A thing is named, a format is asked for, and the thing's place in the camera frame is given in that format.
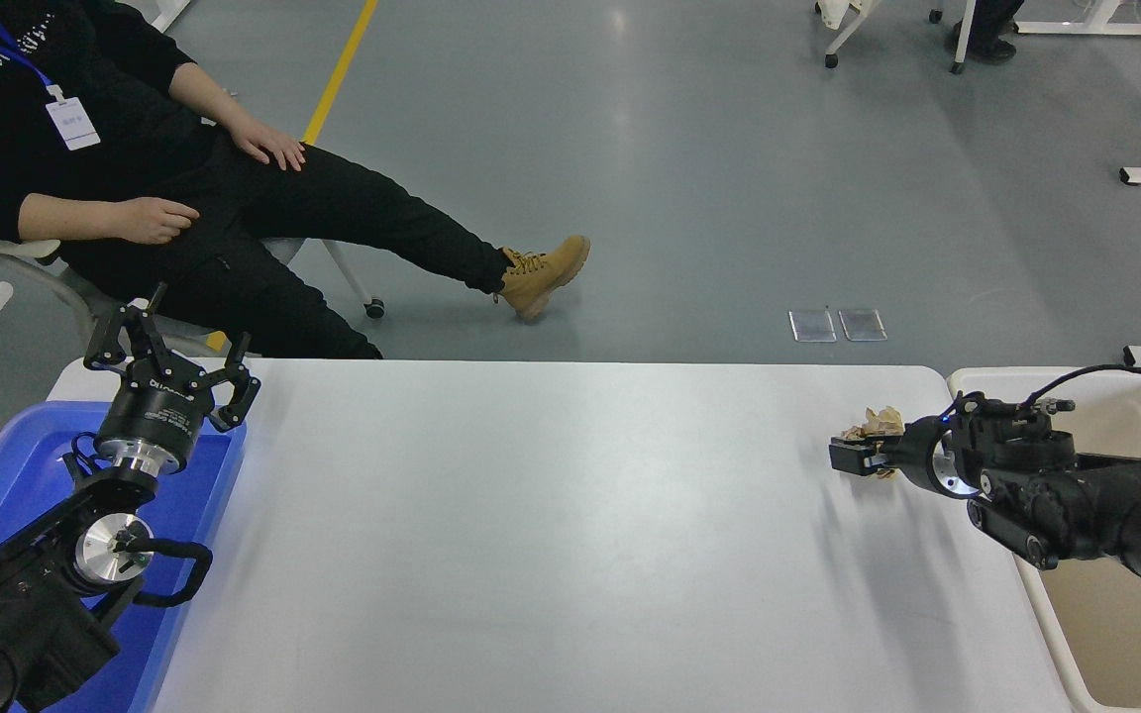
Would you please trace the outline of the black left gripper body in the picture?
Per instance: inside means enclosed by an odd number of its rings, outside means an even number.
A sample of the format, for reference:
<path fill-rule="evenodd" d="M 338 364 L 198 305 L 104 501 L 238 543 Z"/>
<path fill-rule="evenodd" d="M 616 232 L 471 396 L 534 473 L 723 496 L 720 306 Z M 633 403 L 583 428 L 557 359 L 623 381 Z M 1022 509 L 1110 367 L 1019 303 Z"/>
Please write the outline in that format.
<path fill-rule="evenodd" d="M 200 376 L 202 366 L 181 356 L 169 357 L 165 365 L 132 360 L 96 434 L 96 453 L 112 461 L 135 444 L 147 444 L 163 452 L 165 464 L 187 464 L 215 407 L 212 392 L 191 391 Z"/>

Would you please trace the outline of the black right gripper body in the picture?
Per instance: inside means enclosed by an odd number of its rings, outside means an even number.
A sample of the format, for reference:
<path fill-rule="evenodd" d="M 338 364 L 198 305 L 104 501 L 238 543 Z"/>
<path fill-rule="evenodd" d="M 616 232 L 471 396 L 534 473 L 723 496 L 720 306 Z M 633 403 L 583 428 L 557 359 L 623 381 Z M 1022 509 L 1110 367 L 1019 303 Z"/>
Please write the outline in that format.
<path fill-rule="evenodd" d="M 901 470 L 907 481 L 923 491 L 948 493 L 934 468 L 936 448 L 946 432 L 941 416 L 920 418 L 905 426 L 892 447 L 892 464 Z"/>

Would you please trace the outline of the person's right hand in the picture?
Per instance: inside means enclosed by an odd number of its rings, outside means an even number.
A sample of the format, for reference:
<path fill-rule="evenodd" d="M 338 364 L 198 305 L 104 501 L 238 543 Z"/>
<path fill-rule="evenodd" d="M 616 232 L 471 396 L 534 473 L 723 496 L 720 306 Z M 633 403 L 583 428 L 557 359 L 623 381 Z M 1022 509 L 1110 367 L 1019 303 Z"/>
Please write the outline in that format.
<path fill-rule="evenodd" d="M 157 248 L 180 238 L 199 221 L 199 209 L 175 200 L 140 197 L 110 208 L 110 238 Z"/>

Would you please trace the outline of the person's left hand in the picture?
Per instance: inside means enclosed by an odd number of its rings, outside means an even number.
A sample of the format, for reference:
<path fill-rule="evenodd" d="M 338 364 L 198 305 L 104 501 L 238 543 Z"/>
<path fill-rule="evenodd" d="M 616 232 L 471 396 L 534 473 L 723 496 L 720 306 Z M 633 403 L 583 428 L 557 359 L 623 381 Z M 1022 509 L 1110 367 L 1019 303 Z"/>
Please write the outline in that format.
<path fill-rule="evenodd" d="M 294 137 L 251 116 L 227 119 L 222 125 L 237 148 L 262 165 L 277 167 L 281 171 L 304 170 L 304 144 Z"/>

